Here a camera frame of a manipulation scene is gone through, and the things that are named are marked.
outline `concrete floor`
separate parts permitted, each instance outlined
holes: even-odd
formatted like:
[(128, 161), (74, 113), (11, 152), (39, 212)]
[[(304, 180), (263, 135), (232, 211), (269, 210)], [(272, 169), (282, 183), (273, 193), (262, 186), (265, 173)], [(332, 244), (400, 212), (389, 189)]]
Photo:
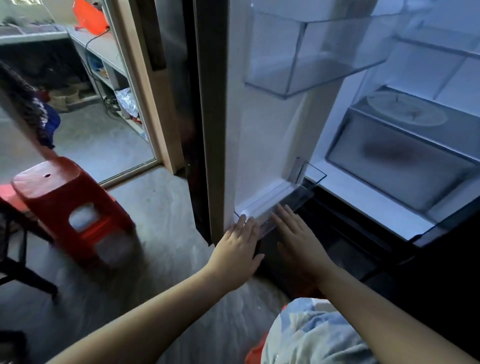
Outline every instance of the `concrete floor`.
[[(58, 285), (60, 302), (54, 305), (45, 293), (18, 282), (0, 287), (0, 330), (27, 334), (32, 363), (44, 363), (189, 277), (212, 253), (195, 229), (184, 179), (156, 169), (111, 194), (137, 224), (140, 245), (128, 263), (117, 269), (80, 268), (46, 242), (31, 237), (27, 265)], [(12, 257), (15, 248), (10, 249)], [(269, 281), (253, 278), (195, 322), (158, 363), (243, 363), (286, 302)]]
[[(0, 183), (43, 161), (0, 112)], [(97, 182), (151, 160), (150, 145), (125, 120), (106, 115), (97, 103), (60, 114), (53, 136), (55, 152), (78, 163)]]

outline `chair leg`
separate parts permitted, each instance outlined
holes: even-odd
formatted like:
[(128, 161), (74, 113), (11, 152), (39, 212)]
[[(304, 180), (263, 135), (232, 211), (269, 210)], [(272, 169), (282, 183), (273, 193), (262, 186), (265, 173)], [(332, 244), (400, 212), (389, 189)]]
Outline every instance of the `chair leg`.
[(14, 261), (13, 259), (6, 258), (1, 263), (2, 273), (13, 277), (13, 279), (24, 283), (30, 287), (37, 288), (43, 292), (52, 295), (55, 298), (58, 294), (58, 288), (53, 283), (43, 279), (34, 271), (23, 266), (21, 263)]

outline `red plastic stool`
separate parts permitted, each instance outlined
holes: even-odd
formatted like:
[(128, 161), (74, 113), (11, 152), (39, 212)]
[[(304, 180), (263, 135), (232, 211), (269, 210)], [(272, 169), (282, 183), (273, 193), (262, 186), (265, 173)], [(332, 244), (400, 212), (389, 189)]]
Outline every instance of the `red plastic stool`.
[[(75, 260), (96, 256), (94, 245), (111, 232), (135, 226), (127, 212), (75, 162), (57, 157), (17, 174), (12, 186), (20, 199)], [(82, 231), (69, 218), (73, 211), (93, 204), (100, 216)]]

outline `right hand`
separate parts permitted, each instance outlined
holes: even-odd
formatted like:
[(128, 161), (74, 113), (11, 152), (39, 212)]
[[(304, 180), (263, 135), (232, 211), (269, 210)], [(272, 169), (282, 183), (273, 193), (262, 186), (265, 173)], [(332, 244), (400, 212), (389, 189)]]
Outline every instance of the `right hand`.
[(272, 218), (283, 240), (278, 243), (280, 253), (319, 284), (337, 268), (335, 263), (300, 216), (288, 205), (285, 208), (280, 205), (276, 207), (278, 215), (272, 213)]

